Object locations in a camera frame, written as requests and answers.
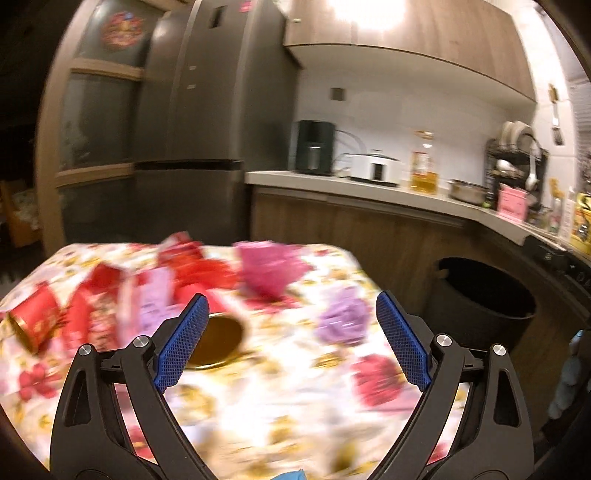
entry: upper cabinet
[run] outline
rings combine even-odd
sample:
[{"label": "upper cabinet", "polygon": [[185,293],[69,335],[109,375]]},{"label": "upper cabinet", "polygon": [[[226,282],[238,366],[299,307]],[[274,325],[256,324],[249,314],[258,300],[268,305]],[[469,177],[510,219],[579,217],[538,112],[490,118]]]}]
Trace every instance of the upper cabinet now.
[{"label": "upper cabinet", "polygon": [[295,0],[285,45],[351,44],[352,21],[340,17],[335,0]]},{"label": "upper cabinet", "polygon": [[[523,45],[513,19],[503,10],[484,0],[391,0],[370,4],[379,6],[370,7],[362,0],[293,0],[285,45],[291,47],[304,67],[310,58],[328,64],[336,59],[347,61],[349,56],[359,58],[359,52],[350,50],[345,53],[323,48],[320,53],[304,48],[345,44],[443,60],[455,68],[460,66],[496,80],[535,101]],[[375,61],[388,62],[383,53],[364,51]],[[394,59],[394,53],[390,58],[393,63],[400,62]],[[369,61],[362,62],[364,67],[369,65]],[[433,71],[441,73],[441,67]],[[477,81],[461,79],[459,83]]]}]

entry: trash can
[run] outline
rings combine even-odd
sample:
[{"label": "trash can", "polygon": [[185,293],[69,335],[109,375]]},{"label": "trash can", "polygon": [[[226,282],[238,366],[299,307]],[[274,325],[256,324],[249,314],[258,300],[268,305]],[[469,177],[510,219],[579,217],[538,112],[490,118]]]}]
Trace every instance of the trash can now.
[{"label": "trash can", "polygon": [[433,333],[460,345],[488,350],[500,343],[510,352],[535,316],[535,298],[508,273],[468,258],[436,262],[423,314]]}]

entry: pink box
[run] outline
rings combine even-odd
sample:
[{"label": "pink box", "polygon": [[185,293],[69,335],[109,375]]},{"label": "pink box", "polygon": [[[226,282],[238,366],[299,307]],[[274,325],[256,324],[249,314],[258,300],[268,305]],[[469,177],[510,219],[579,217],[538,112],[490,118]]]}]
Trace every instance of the pink box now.
[{"label": "pink box", "polygon": [[527,217],[527,192],[511,188],[501,183],[499,203],[496,208],[499,216],[512,222],[521,223]]}]

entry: blue gripper pad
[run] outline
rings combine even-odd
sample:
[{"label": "blue gripper pad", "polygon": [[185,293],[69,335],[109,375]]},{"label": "blue gripper pad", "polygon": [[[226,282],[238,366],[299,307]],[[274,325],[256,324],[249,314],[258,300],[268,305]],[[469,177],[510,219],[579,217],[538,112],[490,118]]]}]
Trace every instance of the blue gripper pad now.
[{"label": "blue gripper pad", "polygon": [[207,298],[201,296],[190,310],[184,313],[177,329],[158,356],[158,374],[154,378],[154,385],[160,393],[176,385],[181,378],[183,369],[195,350],[208,320]]},{"label": "blue gripper pad", "polygon": [[378,322],[407,380],[421,392],[431,384],[427,352],[386,292],[375,302]]}]

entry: glass door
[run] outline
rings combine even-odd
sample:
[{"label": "glass door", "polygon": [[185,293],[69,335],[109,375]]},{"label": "glass door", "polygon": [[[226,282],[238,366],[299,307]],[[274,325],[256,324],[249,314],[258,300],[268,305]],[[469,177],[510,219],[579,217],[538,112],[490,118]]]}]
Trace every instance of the glass door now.
[{"label": "glass door", "polygon": [[51,67],[35,175],[47,255],[76,242],[132,240],[130,144],[157,22],[177,0],[84,0]]}]

